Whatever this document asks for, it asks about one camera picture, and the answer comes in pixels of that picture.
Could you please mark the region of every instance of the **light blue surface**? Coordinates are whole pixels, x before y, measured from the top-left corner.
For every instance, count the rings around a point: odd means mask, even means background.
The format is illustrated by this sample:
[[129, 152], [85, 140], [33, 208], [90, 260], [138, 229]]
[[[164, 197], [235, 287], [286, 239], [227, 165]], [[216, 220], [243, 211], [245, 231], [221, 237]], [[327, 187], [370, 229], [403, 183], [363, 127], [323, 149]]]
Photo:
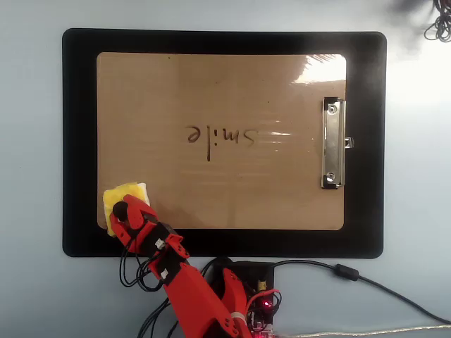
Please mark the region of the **light blue surface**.
[[[401, 1], [0, 0], [0, 337], [135, 337], [164, 298], [121, 287], [117, 258], [69, 258], [61, 249], [61, 35], [69, 27], [382, 32], [385, 251], [376, 260], [341, 263], [451, 318], [451, 44], [423, 39], [433, 20], [429, 5], [396, 13], [395, 3]], [[435, 324], [318, 268], [281, 267], [276, 286], [284, 296], [281, 332]], [[171, 310], [161, 316], [157, 337], [173, 318]]]

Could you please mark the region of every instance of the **metal clip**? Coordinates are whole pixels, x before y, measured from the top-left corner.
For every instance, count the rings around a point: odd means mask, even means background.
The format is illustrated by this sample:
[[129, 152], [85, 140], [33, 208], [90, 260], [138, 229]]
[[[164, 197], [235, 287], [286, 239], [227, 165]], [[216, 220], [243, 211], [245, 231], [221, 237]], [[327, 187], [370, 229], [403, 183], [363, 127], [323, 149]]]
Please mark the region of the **metal clip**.
[[321, 187], [337, 189], [345, 185], [345, 149], [354, 146], [345, 137], [346, 101], [325, 97], [323, 101], [323, 167]]

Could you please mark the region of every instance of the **red robotic arm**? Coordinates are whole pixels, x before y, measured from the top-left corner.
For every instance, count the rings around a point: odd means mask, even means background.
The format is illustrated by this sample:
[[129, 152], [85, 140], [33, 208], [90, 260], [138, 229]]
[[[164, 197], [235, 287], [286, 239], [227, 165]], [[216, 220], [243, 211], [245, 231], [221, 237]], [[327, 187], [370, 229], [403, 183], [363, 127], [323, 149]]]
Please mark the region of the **red robotic arm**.
[[163, 282], [187, 338], [251, 338], [246, 324], [247, 297], [237, 276], [223, 269], [220, 300], [201, 273], [187, 262], [183, 238], [158, 221], [153, 208], [126, 195], [110, 215], [111, 226], [129, 252], [155, 258], [149, 269]]

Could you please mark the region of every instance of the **brown clipboard board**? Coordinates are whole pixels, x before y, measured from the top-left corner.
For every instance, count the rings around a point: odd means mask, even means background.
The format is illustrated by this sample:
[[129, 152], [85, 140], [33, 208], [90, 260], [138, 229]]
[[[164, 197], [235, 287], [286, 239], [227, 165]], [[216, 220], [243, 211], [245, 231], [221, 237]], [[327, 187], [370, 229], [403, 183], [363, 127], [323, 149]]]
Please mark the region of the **brown clipboard board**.
[[338, 54], [99, 54], [99, 226], [105, 190], [144, 182], [178, 229], [339, 230], [322, 105], [345, 79]]

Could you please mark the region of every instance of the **sponge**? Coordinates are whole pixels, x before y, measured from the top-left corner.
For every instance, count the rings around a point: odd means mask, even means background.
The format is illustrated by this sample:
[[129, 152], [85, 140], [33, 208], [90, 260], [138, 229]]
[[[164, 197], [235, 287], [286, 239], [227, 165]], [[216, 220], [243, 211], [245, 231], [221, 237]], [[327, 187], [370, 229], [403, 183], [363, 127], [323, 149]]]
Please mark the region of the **sponge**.
[[104, 212], [107, 232], [112, 237], [115, 237], [116, 235], [114, 234], [113, 229], [111, 229], [110, 215], [113, 212], [114, 205], [119, 201], [122, 201], [125, 195], [133, 195], [146, 202], [147, 205], [150, 205], [145, 183], [125, 183], [114, 189], [106, 190], [104, 192]]

